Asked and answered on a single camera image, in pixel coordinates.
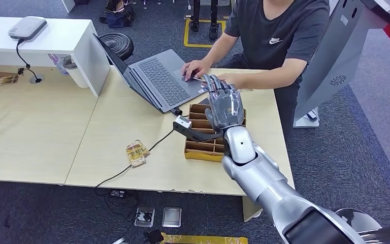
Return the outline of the person's right hand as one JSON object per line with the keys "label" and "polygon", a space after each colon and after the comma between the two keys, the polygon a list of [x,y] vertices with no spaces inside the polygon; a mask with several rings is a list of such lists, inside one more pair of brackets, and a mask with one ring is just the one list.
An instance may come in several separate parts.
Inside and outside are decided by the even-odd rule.
{"label": "person's right hand", "polygon": [[183,65],[181,74],[185,81],[192,78],[201,78],[204,74],[208,73],[212,64],[213,63],[207,59],[193,60]]}

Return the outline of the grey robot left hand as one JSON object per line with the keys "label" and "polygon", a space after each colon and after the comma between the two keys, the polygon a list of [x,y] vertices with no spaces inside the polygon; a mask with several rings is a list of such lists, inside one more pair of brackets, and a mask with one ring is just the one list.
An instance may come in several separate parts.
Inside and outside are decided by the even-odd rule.
{"label": "grey robot left hand", "polygon": [[205,115],[212,128],[220,132],[228,127],[241,126],[244,120],[244,108],[240,92],[232,84],[220,80],[216,75],[203,75],[208,88],[210,107]]}

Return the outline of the person's left hand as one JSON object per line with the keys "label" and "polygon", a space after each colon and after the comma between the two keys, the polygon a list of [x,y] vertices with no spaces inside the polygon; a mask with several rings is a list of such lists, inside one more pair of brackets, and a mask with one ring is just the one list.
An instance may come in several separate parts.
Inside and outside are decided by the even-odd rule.
{"label": "person's left hand", "polygon": [[242,81],[244,81],[239,73],[223,73],[218,76],[218,79],[225,81],[227,84],[232,84],[236,89],[240,89]]}

